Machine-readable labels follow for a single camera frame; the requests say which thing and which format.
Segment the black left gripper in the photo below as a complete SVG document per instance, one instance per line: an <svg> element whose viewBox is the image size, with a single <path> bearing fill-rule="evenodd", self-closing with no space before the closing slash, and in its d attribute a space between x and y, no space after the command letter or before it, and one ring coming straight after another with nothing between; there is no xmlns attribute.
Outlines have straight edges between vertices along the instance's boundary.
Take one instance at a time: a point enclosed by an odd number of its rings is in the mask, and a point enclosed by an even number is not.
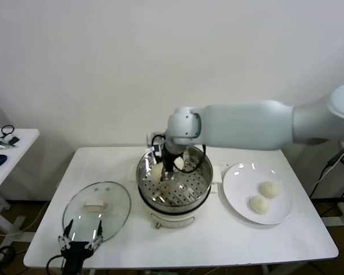
<svg viewBox="0 0 344 275"><path fill-rule="evenodd" d="M65 227L63 234L58 237L61 255L65 259L62 274L78 275L81 274L83 263L86 259L93 256L93 252L97 251L103 243L103 227L102 220L99 221L96 235L90 243L85 241L71 241L69 233L73 225L73 219L70 220Z"/></svg>

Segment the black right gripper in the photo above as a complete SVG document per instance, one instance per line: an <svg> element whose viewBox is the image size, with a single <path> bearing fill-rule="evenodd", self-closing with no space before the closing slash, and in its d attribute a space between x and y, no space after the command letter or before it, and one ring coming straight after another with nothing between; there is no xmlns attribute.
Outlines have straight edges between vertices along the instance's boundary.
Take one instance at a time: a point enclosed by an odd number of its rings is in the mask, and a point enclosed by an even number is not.
<svg viewBox="0 0 344 275"><path fill-rule="evenodd" d="M163 182L164 180L175 180L176 175L174 172L174 161L178 157L177 154L172 154L168 151L166 145L162 148L162 162L163 167L165 170L162 170L160 181Z"/></svg>

